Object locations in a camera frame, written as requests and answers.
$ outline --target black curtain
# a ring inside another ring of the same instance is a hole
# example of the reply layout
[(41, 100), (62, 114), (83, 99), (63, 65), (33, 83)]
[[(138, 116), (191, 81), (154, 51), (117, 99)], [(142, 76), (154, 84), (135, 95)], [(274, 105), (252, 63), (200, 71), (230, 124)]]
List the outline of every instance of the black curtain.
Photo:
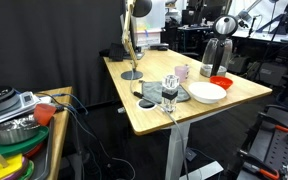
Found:
[(0, 0), (0, 85), (73, 86), (84, 105), (117, 96), (99, 51), (121, 41), (121, 0)]

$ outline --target desk leg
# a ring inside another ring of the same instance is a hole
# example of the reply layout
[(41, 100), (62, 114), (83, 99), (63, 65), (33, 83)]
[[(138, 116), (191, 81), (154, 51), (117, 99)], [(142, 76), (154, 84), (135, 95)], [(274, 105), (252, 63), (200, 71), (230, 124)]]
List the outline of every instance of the desk leg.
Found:
[(179, 124), (179, 129), (175, 125), (172, 126), (168, 145), (165, 180), (178, 180), (180, 178), (184, 160), (180, 133), (182, 133), (184, 148), (186, 149), (189, 130), (190, 123)]

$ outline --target floor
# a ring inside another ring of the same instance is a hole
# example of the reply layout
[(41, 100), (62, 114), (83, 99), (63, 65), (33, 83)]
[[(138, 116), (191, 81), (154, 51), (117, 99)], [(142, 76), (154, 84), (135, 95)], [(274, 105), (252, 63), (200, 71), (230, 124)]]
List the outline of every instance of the floor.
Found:
[[(246, 137), (244, 132), (254, 123), (258, 111), (263, 110), (266, 104), (275, 103), (276, 95), (277, 92), (273, 91), (270, 96), (246, 102), (193, 123), (187, 147), (193, 149), (197, 156), (188, 161), (188, 171), (198, 169), (213, 160), (218, 161), (225, 170), (228, 169), (234, 162), (234, 152)], [(99, 140), (82, 129), (78, 130), (85, 152), (90, 154), (89, 158), (84, 159), (85, 179), (132, 179), (134, 175), (136, 180), (164, 179), (170, 130), (136, 136), (127, 115), (117, 112), (120, 107), (121, 103), (115, 102), (105, 107), (93, 108), (84, 116), (85, 122), (91, 127), (90, 133)], [(66, 143), (64, 150), (64, 155), (74, 153), (72, 143)], [(136, 174), (125, 161), (132, 165)], [(220, 176), (217, 174), (209, 179), (229, 178), (222, 172)]]

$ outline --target wooden desk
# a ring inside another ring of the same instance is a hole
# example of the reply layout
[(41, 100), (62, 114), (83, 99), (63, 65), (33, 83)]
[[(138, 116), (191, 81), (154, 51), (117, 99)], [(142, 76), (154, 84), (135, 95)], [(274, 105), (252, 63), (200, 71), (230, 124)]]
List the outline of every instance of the wooden desk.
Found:
[[(72, 94), (72, 87), (65, 87), (59, 89), (53, 89), (48, 91), (42, 91), (43, 93), (47, 93), (49, 95), (66, 93)], [(70, 96), (62, 96), (55, 97), (55, 99), (59, 103), (71, 103)], [(53, 134), (53, 142), (52, 142), (52, 160), (51, 160), (51, 169), (47, 179), (54, 180), (57, 179), (59, 168), (61, 165), (62, 158), (62, 149), (64, 145), (65, 135), (66, 135), (66, 127), (69, 118), (68, 111), (62, 111), (54, 114), (54, 134)]]
[[(123, 62), (112, 62), (109, 58), (104, 58), (107, 68), (112, 76), (116, 89), (123, 102), (133, 130), (137, 135), (147, 134), (161, 128), (171, 127), (169, 143), (168, 162), (165, 179), (179, 179), (183, 163), (182, 149), (178, 129), (173, 126), (173, 122), (163, 113), (160, 108), (150, 111), (143, 111), (137, 108), (139, 100), (130, 92), (130, 82), (121, 78), (124, 71), (131, 69), (129, 60)], [(208, 82), (209, 78), (200, 75), (199, 61), (190, 59), (174, 51), (146, 51), (144, 57), (138, 61), (138, 71), (143, 72), (144, 81), (159, 81), (167, 74), (174, 74), (174, 67), (188, 64), (190, 73), (188, 79), (182, 83), (184, 89), (188, 91), (188, 86), (193, 82)], [(232, 79), (234, 84), (227, 90), (227, 96), (215, 104), (202, 104), (191, 98), (184, 103), (176, 104), (176, 111), (172, 113), (174, 119), (180, 124), (180, 132), (184, 138), (186, 147), (190, 123), (202, 120), (220, 111), (231, 108), (243, 102), (256, 99), (272, 92), (271, 89), (238, 76), (227, 73), (226, 77)], [(133, 90), (141, 92), (141, 83), (134, 80)]]

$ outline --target clear container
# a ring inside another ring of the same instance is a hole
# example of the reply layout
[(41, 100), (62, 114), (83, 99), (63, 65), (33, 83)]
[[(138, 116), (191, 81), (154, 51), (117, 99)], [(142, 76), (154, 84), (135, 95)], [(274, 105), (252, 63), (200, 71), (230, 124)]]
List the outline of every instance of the clear container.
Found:
[(180, 78), (175, 75), (167, 75), (162, 80), (162, 106), (164, 110), (173, 112), (176, 109), (176, 99)]
[[(211, 76), (216, 49), (217, 49), (217, 43), (219, 43), (219, 40), (217, 38), (212, 38), (207, 43), (206, 49), (204, 51), (203, 59), (202, 59), (201, 69), (200, 69), (200, 74), (203, 76), (206, 76), (206, 77)], [(229, 61), (232, 56), (232, 47), (233, 47), (232, 40), (226, 39), (225, 45), (224, 45), (224, 53), (221, 58), (221, 65), (217, 71), (218, 76), (225, 76)]]

